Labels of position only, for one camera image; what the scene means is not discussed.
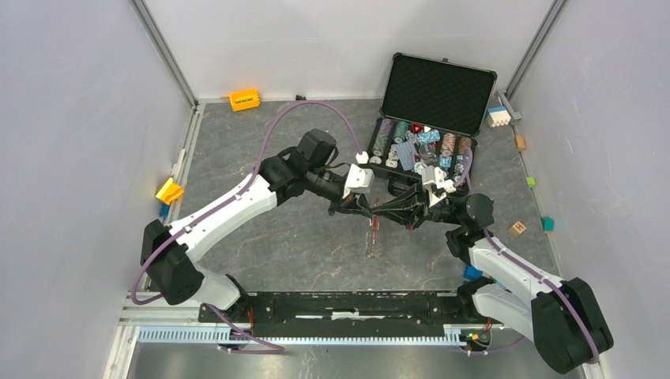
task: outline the tan cube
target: tan cube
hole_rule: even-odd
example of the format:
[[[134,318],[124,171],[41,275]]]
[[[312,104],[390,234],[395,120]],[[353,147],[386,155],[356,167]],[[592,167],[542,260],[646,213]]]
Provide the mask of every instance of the tan cube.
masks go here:
[[[525,138],[523,136],[517,136],[517,150],[523,152],[525,150]]]
[[[514,223],[514,225],[512,225],[512,227],[510,228],[510,233],[511,233],[514,237],[518,237],[518,236],[520,236],[521,233],[523,233],[524,231],[525,231],[525,225],[524,225],[523,223],[521,223],[521,221],[517,221],[517,222]]]

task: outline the green block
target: green block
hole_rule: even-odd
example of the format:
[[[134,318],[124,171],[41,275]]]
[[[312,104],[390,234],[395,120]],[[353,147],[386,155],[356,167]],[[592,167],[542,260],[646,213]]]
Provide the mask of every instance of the green block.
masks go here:
[[[544,231],[554,231],[554,219],[549,216],[540,217]]]

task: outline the case lid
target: case lid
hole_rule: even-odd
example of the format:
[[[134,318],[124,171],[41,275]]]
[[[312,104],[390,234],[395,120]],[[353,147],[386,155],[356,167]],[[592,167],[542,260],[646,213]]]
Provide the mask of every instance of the case lid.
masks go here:
[[[474,136],[497,78],[494,71],[396,53],[382,115]]]

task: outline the yellow toy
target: yellow toy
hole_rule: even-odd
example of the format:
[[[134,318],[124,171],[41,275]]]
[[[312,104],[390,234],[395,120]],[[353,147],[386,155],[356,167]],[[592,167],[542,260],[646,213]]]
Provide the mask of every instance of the yellow toy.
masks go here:
[[[243,91],[237,91],[230,94],[232,110],[244,111],[245,109],[258,107],[261,105],[261,98],[258,96],[256,88],[249,88]]]
[[[165,183],[158,189],[156,199],[170,205],[173,201],[179,199],[184,194],[184,190],[179,184],[175,183],[172,177],[167,178]]]

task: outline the wall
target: wall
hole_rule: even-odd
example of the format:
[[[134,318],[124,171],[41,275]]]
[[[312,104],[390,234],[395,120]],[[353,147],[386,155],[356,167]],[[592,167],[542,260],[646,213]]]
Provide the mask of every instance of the wall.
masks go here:
[[[128,1],[0,29],[0,377],[100,377],[190,108]]]
[[[663,0],[570,2],[513,101],[559,263],[612,330],[610,378],[667,377],[668,14]]]
[[[551,0],[147,0],[196,96],[378,98],[402,51],[499,74],[504,88]]]

